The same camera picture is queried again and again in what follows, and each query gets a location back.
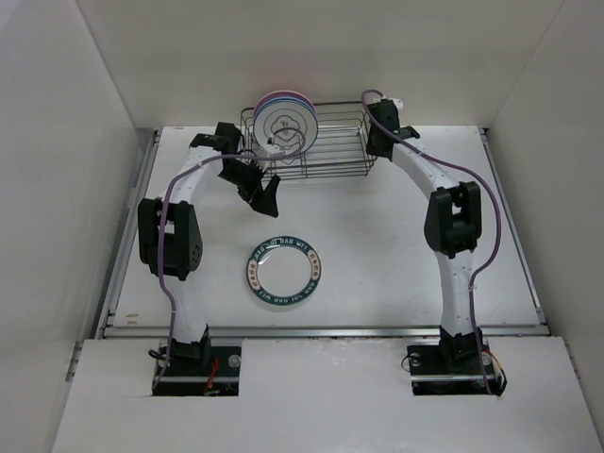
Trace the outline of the green rimmed white plate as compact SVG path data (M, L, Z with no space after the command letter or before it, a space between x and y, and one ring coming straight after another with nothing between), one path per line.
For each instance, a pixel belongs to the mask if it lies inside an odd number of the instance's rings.
M321 281L323 266L313 246L281 235L259 243L245 265L246 283L262 303L291 307L309 299Z

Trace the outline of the white plate grey flower outline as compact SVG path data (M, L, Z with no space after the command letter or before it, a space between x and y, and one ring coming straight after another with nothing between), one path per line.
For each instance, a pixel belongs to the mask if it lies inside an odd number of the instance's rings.
M318 137L318 120L306 108L293 103L278 103L253 116L256 142L276 137L288 156L304 153Z

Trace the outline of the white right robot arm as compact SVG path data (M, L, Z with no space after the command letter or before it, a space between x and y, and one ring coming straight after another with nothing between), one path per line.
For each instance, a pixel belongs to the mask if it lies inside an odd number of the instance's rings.
M364 157L359 163L369 166L376 159L386 159L404 171L428 201L424 237L438 262L443 299L437 360L447 371L460 371L472 358L468 343L481 339L473 299L473 260L482 234L485 186L478 176L458 180L454 176L458 165L421 150L419 132L400 124L402 100L381 95L361 104L364 117L359 134L364 139ZM252 111L243 153L252 163L276 157L261 164L271 175L338 175L345 165L335 162L335 148L328 148L327 157L319 156L322 140L335 134L335 127L324 126L321 120L317 105L306 96L270 92Z

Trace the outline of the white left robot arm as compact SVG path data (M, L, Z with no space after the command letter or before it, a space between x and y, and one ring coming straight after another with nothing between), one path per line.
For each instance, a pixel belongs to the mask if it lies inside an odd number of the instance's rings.
M279 177L272 176L267 186L262 185L264 158L242 151L242 137L232 123L219 123L210 134L196 134L185 163L164 193L138 205L140 259L158 278L170 304L168 341L184 344L178 362L194 375L205 372L211 361L210 350L200 343L208 324L200 306L187 294L204 252L195 206L211 180L219 177L232 184L253 211L278 217Z

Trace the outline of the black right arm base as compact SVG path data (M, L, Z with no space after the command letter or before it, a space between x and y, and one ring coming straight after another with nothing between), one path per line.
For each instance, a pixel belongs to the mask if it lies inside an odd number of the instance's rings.
M415 396L501 396L508 379L482 335L449 336L441 333L437 344L412 344L401 361L410 374Z

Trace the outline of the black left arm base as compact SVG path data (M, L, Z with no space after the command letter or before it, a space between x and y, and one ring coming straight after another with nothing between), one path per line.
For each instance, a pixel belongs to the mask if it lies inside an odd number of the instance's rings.
M151 383L153 396L238 396L242 366L242 347L214 344L208 336L200 343L173 341L169 365L165 364L167 345L150 349L155 361Z

